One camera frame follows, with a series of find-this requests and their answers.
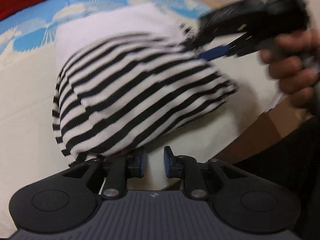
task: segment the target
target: bed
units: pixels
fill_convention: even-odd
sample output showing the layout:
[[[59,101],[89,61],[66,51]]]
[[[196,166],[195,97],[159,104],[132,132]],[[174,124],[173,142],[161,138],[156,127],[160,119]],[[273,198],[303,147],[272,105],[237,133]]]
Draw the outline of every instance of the bed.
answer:
[[[199,0],[47,0],[0,22],[0,237],[15,231],[8,212],[14,192],[68,168],[52,133],[57,26],[97,11],[145,2],[194,28],[196,19],[210,10]],[[234,38],[216,39],[208,48]],[[205,162],[248,128],[277,93],[257,54],[220,58],[214,63],[238,82],[239,91],[214,113],[146,145],[146,175],[141,180],[130,179],[129,188],[161,190],[171,185],[176,180],[165,176],[164,146],[170,145],[176,155]]]

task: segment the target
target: blue strip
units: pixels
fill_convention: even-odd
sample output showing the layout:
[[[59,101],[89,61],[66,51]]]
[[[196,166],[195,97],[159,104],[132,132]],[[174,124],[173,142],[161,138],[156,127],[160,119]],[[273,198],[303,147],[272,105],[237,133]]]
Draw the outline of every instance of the blue strip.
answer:
[[[164,153],[163,153],[163,160],[164,160],[164,168],[165,168],[165,174],[167,177],[170,177],[171,173],[171,168],[170,168],[170,158],[167,153],[167,151],[164,148]]]
[[[143,177],[144,176],[144,172],[146,171],[146,166],[147,166],[147,154],[144,150],[144,148],[142,148],[142,156],[141,156],[141,163],[140,163],[140,174]]]
[[[209,49],[205,52],[200,53],[198,58],[203,58],[207,61],[210,61],[218,57],[223,57],[227,54],[230,47],[231,47],[230,45],[226,45],[226,46],[218,46],[213,49]]]

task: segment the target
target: black and white striped fabric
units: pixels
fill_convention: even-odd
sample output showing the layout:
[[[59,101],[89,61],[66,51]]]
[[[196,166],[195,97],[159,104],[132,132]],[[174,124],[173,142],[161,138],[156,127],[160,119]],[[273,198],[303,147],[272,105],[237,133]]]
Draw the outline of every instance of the black and white striped fabric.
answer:
[[[148,33],[104,38],[66,62],[53,130],[71,166],[140,147],[217,109],[236,85],[184,44]]]

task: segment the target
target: metal screw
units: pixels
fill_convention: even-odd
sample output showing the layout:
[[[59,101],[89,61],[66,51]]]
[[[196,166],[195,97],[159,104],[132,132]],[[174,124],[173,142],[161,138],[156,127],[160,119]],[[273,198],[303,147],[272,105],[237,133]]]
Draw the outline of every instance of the metal screw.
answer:
[[[194,189],[193,191],[191,191],[191,196],[196,198],[205,197],[206,195],[207,193],[202,189]]]
[[[107,197],[115,197],[119,195],[119,191],[115,188],[107,188],[103,191],[103,194]]]

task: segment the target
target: finger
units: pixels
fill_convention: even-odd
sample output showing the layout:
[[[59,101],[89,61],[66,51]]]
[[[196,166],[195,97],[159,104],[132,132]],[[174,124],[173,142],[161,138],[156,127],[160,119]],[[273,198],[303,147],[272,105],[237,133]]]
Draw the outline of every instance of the finger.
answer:
[[[292,34],[281,34],[276,37],[276,42],[287,52],[296,53],[317,49],[320,46],[320,36],[316,29],[309,29]]]
[[[314,90],[307,87],[297,91],[289,96],[290,102],[294,107],[303,108],[307,103],[311,102]]]
[[[298,57],[289,57],[282,61],[270,64],[269,74],[272,78],[282,79],[293,76],[303,69],[303,64]]]
[[[271,52],[267,49],[263,49],[260,51],[260,58],[265,64],[270,64],[274,61]]]
[[[285,94],[291,95],[303,88],[314,85],[318,80],[318,74],[314,69],[304,69],[294,76],[281,79],[279,89]]]

